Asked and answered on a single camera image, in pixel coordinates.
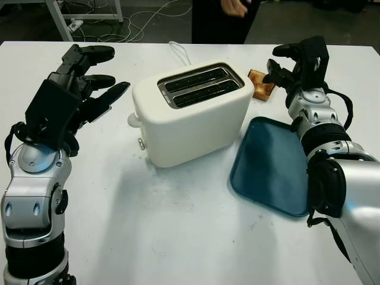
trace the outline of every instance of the slice of bread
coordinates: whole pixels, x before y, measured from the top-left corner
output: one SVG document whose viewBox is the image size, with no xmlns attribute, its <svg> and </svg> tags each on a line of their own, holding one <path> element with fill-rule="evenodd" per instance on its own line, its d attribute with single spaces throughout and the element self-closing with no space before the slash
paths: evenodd
<svg viewBox="0 0 380 285">
<path fill-rule="evenodd" d="M 248 74 L 249 79 L 255 86 L 254 98 L 267 101 L 272 93 L 274 83 L 262 83 L 265 73 L 251 69 Z"/>
</svg>

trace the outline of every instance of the table surface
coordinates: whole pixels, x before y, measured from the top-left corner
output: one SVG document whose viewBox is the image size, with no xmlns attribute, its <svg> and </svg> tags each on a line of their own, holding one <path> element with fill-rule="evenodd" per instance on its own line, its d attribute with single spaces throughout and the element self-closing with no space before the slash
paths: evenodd
<svg viewBox="0 0 380 285">
<path fill-rule="evenodd" d="M 0 46 L 0 140 L 24 112 L 43 79 L 61 64 L 64 42 L 5 42 Z M 132 84 L 182 66 L 166 44 L 110 44 L 115 58 L 88 74 Z M 193 63 L 222 59 L 244 74 L 266 71 L 273 45 L 184 45 Z M 380 159 L 380 57 L 371 47 L 329 46 L 326 82 L 351 97 L 353 141 Z M 292 68 L 290 59 L 277 58 Z M 139 149 L 131 88 L 77 135 L 79 155 L 65 185 L 66 248 L 78 284 L 360 284 L 328 227 L 311 229 L 238 196 L 229 173 L 249 121 L 266 116 L 290 123 L 284 90 L 253 99 L 239 138 L 230 146 L 170 169 L 158 169 Z M 346 119 L 343 101 L 332 106 Z M 0 183 L 10 172 L 5 157 Z M 0 268 L 5 266 L 0 244 Z"/>
</svg>

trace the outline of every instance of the toaster slot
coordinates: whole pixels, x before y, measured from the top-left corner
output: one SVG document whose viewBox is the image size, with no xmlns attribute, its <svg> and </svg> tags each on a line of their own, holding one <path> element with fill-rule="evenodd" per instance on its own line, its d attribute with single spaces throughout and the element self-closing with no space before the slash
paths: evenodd
<svg viewBox="0 0 380 285">
<path fill-rule="evenodd" d="M 183 108 L 235 91 L 239 88 L 240 87 L 235 81 L 227 80 L 183 95 L 175 96 L 173 101 L 178 108 Z"/>
<path fill-rule="evenodd" d="M 166 90 L 170 93 L 181 91 L 190 87 L 207 83 L 211 80 L 217 80 L 227 77 L 228 74 L 223 68 L 216 68 L 199 74 L 185 77 L 180 80 L 172 81 L 165 84 Z"/>
</svg>

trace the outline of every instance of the white toaster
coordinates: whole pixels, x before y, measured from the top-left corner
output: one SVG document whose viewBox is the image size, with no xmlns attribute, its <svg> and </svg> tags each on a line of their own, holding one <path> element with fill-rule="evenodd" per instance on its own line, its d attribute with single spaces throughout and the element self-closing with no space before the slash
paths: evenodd
<svg viewBox="0 0 380 285">
<path fill-rule="evenodd" d="M 191 65 L 148 78 L 132 90 L 140 147 L 158 167 L 170 167 L 231 144 L 254 86 L 224 62 Z"/>
</svg>

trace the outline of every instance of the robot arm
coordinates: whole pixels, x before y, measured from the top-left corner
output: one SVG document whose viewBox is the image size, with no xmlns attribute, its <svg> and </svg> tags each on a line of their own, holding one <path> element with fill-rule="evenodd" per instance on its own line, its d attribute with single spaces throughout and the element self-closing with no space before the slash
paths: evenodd
<svg viewBox="0 0 380 285">
<path fill-rule="evenodd" d="M 108 111 L 129 87 L 127 82 L 114 85 L 108 75 L 85 75 L 114 53 L 107 46 L 72 45 L 62 65 L 39 88 L 26 111 L 26 123 L 15 124 L 5 140 L 11 169 L 1 201 L 6 285 L 76 284 L 68 274 L 64 248 L 64 185 L 71 171 L 69 158 L 79 150 L 76 132 Z M 92 91 L 110 86 L 100 97 L 90 97 Z M 11 155 L 13 135 L 23 144 Z"/>
<path fill-rule="evenodd" d="M 308 158 L 308 226 L 324 222 L 363 284 L 380 284 L 380 163 L 346 133 L 351 100 L 324 82 L 328 52 L 323 37 L 282 45 L 273 55 L 296 61 L 290 72 L 268 61 L 265 83 L 286 89 L 286 107 Z M 328 93 L 346 103 L 349 117 L 342 125 Z M 314 212 L 326 218 L 313 218 Z"/>
</svg>

